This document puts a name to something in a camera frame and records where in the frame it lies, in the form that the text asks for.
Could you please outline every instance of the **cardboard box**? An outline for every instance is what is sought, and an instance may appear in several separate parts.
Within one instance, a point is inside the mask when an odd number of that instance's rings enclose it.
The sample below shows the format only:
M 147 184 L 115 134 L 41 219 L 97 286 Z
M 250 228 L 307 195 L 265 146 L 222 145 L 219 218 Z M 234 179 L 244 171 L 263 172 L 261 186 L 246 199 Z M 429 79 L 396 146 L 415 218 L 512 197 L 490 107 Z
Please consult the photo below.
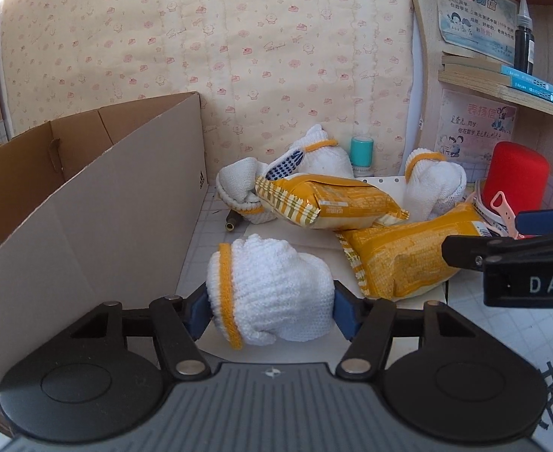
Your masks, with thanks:
M 52 120 L 0 146 L 0 380 L 96 305 L 174 293 L 206 178 L 197 93 Z

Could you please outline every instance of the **snack package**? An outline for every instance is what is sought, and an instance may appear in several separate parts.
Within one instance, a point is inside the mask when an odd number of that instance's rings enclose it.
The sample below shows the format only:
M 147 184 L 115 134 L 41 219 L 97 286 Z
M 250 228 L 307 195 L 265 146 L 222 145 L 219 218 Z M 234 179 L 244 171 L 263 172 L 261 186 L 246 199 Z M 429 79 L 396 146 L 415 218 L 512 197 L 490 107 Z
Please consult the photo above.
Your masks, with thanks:
M 408 218 L 387 193 L 359 180 L 301 173 L 274 181 L 257 178 L 255 190 L 266 209 L 312 229 L 391 226 Z
M 429 221 L 374 226 L 337 234 L 366 297 L 396 300 L 425 293 L 458 269 L 441 257 L 441 244 L 451 234 L 489 236 L 470 203 Z

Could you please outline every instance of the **certificate paper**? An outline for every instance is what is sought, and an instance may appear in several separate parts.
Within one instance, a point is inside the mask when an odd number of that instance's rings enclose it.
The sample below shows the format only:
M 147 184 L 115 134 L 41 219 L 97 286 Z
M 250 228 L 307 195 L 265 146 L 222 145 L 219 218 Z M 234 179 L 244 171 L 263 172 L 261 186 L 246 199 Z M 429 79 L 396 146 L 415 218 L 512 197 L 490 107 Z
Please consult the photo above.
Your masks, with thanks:
M 441 36 L 513 65 L 517 2 L 514 0 L 437 0 Z
M 435 150 L 455 163 L 489 164 L 494 146 L 510 141 L 517 108 L 443 90 Z

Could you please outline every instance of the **pink floral pattern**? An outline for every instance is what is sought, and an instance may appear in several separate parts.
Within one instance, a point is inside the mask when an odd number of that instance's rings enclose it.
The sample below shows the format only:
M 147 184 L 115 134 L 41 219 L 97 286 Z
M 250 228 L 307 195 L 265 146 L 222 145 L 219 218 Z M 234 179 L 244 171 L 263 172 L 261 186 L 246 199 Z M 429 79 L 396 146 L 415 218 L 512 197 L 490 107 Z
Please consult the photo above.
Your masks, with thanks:
M 197 90 L 209 175 L 271 161 L 316 122 L 375 139 L 398 172 L 412 84 L 411 0 L 4 0 L 16 132 Z

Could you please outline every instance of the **black dropper bottle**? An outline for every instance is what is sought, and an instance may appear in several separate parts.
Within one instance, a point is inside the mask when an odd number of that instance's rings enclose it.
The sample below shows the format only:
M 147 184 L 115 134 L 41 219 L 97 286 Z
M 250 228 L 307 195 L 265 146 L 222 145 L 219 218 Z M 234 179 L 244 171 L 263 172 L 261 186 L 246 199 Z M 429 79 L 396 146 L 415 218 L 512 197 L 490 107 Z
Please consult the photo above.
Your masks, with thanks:
M 531 75 L 534 69 L 534 34 L 532 34 L 532 19 L 526 0 L 521 0 L 517 14 L 513 68 L 528 75 Z

